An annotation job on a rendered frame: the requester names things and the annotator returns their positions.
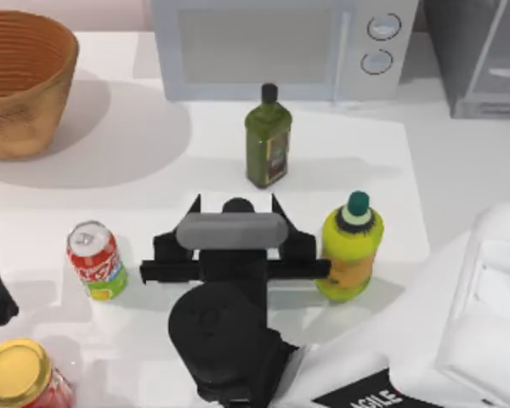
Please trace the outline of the yellow bottle with green cap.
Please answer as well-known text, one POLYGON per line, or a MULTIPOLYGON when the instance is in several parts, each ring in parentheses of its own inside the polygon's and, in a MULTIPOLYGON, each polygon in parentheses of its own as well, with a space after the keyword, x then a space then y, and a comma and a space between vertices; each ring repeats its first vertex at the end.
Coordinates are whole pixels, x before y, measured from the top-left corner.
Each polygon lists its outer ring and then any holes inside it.
POLYGON ((369 195, 352 192, 322 225, 321 256, 331 267, 327 277, 315 281, 318 290, 335 303, 359 296, 371 281, 383 234, 383 218, 371 207, 369 195))

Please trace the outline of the red and white can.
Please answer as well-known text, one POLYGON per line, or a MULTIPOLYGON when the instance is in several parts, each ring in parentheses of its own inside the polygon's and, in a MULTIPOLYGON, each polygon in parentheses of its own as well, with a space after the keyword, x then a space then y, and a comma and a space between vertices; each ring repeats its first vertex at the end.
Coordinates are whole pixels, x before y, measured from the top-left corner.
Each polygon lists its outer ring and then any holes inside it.
POLYGON ((77 224, 66 238, 66 254, 93 300, 111 300, 126 288, 128 273, 116 237, 101 222, 88 220, 77 224))

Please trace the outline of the dark green bottle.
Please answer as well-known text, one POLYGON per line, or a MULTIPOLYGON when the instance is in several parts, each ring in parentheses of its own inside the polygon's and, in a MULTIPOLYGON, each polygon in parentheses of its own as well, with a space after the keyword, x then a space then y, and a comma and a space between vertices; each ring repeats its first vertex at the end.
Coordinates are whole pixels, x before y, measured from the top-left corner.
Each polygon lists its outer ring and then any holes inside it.
POLYGON ((292 130, 292 114, 278 101, 278 87, 261 86, 261 103, 244 121, 246 129, 246 175, 259 189, 284 177, 292 130))

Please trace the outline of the red jar with yellow lid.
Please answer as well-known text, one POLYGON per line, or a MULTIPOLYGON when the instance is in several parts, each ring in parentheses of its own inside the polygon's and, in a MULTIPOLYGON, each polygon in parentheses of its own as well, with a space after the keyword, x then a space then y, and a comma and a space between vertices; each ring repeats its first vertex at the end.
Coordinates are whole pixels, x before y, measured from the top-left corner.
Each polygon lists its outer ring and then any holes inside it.
POLYGON ((74 408, 70 383, 29 338, 0 344, 0 408, 74 408))

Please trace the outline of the round microwave knob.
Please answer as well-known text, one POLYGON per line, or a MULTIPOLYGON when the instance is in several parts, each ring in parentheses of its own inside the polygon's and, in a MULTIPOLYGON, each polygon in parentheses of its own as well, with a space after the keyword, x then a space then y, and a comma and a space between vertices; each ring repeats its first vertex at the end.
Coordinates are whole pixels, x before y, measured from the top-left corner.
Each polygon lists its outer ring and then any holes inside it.
POLYGON ((400 32, 401 26, 398 15, 382 14, 371 18, 367 25, 367 33, 375 41, 387 41, 400 32))
POLYGON ((365 54, 360 61, 360 68, 364 73, 377 76, 387 72, 394 63, 393 55, 383 49, 365 54))

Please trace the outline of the brown woven basket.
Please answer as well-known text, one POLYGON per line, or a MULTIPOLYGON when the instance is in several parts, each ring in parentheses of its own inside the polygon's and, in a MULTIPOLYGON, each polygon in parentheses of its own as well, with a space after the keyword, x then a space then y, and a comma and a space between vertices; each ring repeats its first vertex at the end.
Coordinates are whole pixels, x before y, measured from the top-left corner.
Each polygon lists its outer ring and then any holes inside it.
POLYGON ((0 10, 0 160, 53 141, 71 90, 79 43, 49 17, 0 10))

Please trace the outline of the pale microwave oven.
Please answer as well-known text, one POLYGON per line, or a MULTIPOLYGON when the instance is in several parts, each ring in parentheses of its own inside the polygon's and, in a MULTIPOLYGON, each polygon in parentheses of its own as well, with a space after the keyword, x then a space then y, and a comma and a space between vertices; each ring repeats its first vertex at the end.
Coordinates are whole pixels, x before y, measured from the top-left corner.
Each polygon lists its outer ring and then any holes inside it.
POLYGON ((282 100, 332 102, 343 12, 348 42, 338 103, 390 99, 399 85, 420 0, 150 0, 161 78, 173 101, 257 100, 275 84, 282 100), (401 29, 387 41, 367 33, 372 17, 392 13, 401 29), (378 49, 392 67, 360 68, 378 49))

